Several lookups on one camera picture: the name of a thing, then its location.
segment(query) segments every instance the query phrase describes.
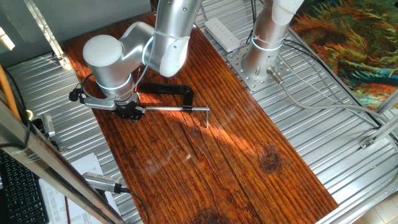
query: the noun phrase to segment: wood knot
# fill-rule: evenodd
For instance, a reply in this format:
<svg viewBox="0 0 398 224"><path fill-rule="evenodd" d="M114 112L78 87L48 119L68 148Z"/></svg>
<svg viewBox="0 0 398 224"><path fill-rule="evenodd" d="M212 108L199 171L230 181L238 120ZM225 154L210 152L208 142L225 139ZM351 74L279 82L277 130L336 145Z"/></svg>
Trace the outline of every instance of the wood knot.
<svg viewBox="0 0 398 224"><path fill-rule="evenodd" d="M200 135L200 129L195 128L195 129L193 130L193 133L195 133L195 135Z"/></svg>
<svg viewBox="0 0 398 224"><path fill-rule="evenodd" d="M261 168L267 174L275 172L280 167L280 157L276 147L265 148L266 155L261 158Z"/></svg>
<svg viewBox="0 0 398 224"><path fill-rule="evenodd" d="M223 217L220 214L215 213L212 210L201 211L191 224L226 224Z"/></svg>

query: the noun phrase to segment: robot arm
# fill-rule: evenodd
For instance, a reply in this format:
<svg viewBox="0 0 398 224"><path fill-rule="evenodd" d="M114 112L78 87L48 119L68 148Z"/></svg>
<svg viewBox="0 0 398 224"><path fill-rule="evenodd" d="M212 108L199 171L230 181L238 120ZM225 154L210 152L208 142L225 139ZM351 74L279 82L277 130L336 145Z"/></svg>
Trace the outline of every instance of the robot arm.
<svg viewBox="0 0 398 224"><path fill-rule="evenodd" d="M90 39L83 48L83 57L107 99L87 97L86 106L111 110L130 120L136 120L135 114L144 114L145 108L138 105L139 97L133 90L131 73L145 65L164 77L172 77L181 69L201 2L160 0L155 28L136 22L119 40L110 35ZM245 71L255 76L277 63L289 22L303 0L264 2L254 25L251 48L242 61Z"/></svg>
<svg viewBox="0 0 398 224"><path fill-rule="evenodd" d="M201 1L197 0L161 0L155 28L136 22L119 40L110 35L90 39L83 48L83 57L103 93L116 101L128 100L134 86L131 73L148 62L161 75L174 76L187 57L190 33L200 6ZM96 106L99 101L92 103L93 100L86 104L114 109Z"/></svg>

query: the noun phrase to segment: wooden plank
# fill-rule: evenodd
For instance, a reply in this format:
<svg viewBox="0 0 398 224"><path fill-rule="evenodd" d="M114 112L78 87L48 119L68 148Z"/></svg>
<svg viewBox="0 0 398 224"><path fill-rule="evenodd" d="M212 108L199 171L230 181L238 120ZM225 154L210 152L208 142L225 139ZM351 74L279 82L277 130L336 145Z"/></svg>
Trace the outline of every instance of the wooden plank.
<svg viewBox="0 0 398 224"><path fill-rule="evenodd" d="M67 42L78 77L91 73L81 54L91 37L120 38L136 21L153 26L155 15ZM315 223L337 208L199 29L192 32L187 61L176 76L166 79L151 71L145 82L188 85L194 106L211 108L208 129L205 113L148 111L131 124L94 110L127 186L147 203L153 223ZM86 89L102 95L93 79ZM181 106L182 98L141 95L141 103Z"/></svg>

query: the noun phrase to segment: cylindrical robot column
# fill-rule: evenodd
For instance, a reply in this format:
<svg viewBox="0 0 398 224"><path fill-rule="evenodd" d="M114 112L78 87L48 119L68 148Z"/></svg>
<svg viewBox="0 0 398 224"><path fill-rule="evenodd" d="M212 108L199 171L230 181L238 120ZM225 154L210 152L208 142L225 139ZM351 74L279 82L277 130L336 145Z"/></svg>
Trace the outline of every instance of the cylindrical robot column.
<svg viewBox="0 0 398 224"><path fill-rule="evenodd" d="M242 68L249 77L265 78L269 67L279 69L278 55L289 23L280 26L274 22L272 4L271 0L264 1L264 9L254 24L248 52L242 58Z"/></svg>

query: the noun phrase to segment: keyboard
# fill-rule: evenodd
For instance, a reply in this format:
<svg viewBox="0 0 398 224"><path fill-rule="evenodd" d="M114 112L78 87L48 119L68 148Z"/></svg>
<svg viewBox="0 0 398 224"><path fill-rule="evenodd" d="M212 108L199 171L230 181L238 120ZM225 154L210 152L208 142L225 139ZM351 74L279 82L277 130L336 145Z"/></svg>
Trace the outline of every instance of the keyboard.
<svg viewBox="0 0 398 224"><path fill-rule="evenodd" d="M0 149L0 223L49 222L39 178Z"/></svg>

